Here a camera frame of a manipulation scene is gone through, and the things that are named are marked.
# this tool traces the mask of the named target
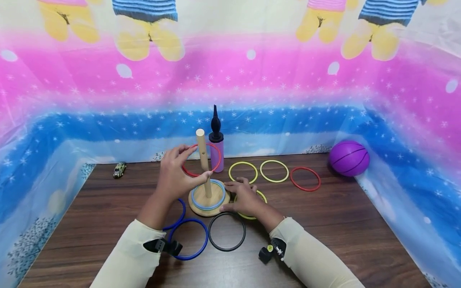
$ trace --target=wooden table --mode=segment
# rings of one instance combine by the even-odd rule
[[[322,186],[316,192],[301,191],[289,179],[270,183],[260,175],[255,184],[271,205],[334,251],[366,287],[430,287],[355,180],[333,175],[326,167],[326,154],[225,159],[226,169],[213,177],[229,181],[228,168],[233,163],[248,161],[259,168],[267,159],[280,160],[290,170],[309,166],[317,171]],[[198,160],[187,161],[186,166],[200,172]],[[116,180],[112,178],[114,165],[97,165],[20,287],[89,287],[126,226],[153,192],[159,167],[158,162],[128,164],[125,175]],[[286,172],[280,165],[268,163],[264,174],[282,179]],[[254,171],[237,165],[232,176],[252,179]],[[296,171],[294,179],[304,187],[317,184],[307,171]],[[177,202],[167,224],[175,222],[181,210]],[[187,207],[186,217],[198,216]],[[201,219],[207,225],[211,220]],[[246,220],[246,225],[245,242],[233,252],[221,252],[208,244],[192,261],[163,254],[147,287],[303,287],[284,264],[274,259],[267,265],[260,262],[258,252],[268,244],[268,234],[257,221]],[[218,245],[231,247],[240,241],[242,227],[224,216],[213,225],[212,236]],[[205,234],[198,224],[186,223],[174,238],[183,244],[182,253],[192,254],[202,246]]]

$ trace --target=purple ball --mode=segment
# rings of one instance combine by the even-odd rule
[[[362,144],[345,140],[333,146],[329,161],[339,174],[354,177],[362,174],[368,168],[370,155]]]

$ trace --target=beige sleeve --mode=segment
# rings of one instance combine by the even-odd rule
[[[284,262],[309,288],[364,288],[349,268],[330,249],[292,218],[271,233],[286,244]]]
[[[142,245],[165,234],[138,220],[131,222],[90,288],[145,288],[159,265],[160,253],[149,252]]]

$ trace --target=hand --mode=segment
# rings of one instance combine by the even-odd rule
[[[237,200],[221,206],[221,211],[238,212],[246,216],[254,216],[255,211],[264,204],[256,193],[257,186],[250,185],[247,178],[237,178],[237,181],[224,183],[225,188],[237,194]]]
[[[206,171],[200,176],[192,178],[186,175],[181,168],[187,158],[197,150],[197,146],[190,148],[180,145],[168,150],[160,162],[160,175],[155,193],[168,202],[181,198],[196,186],[205,183],[213,172]]]

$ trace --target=red ring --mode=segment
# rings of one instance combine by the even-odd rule
[[[219,164],[221,164],[221,151],[220,151],[214,144],[212,144],[212,143],[206,143],[206,144],[207,144],[208,146],[213,147],[214,149],[216,149],[216,151],[218,151],[219,160],[218,160],[218,163],[216,164],[216,167],[214,167],[213,170],[212,170],[212,171],[214,172],[214,171],[219,167]],[[198,146],[198,144],[192,145],[191,147],[189,147],[189,149],[194,148],[194,147],[196,147],[196,146]],[[192,173],[192,172],[187,171],[186,167],[184,167],[184,164],[183,164],[183,171],[184,171],[184,173],[186,173],[187,175],[189,175],[189,176],[191,176],[191,177],[200,176],[200,174],[194,174],[194,173]]]
[[[319,181],[318,185],[314,189],[306,189],[306,188],[303,188],[303,187],[299,186],[298,184],[296,184],[295,181],[293,180],[293,172],[295,172],[296,170],[311,171],[317,177],[317,180]],[[295,185],[296,187],[298,187],[302,191],[313,192],[313,191],[320,188],[320,176],[314,170],[312,170],[310,168],[307,168],[307,167],[295,167],[295,168],[293,168],[293,170],[291,170],[291,173],[290,173],[290,180],[293,182],[293,185]]]

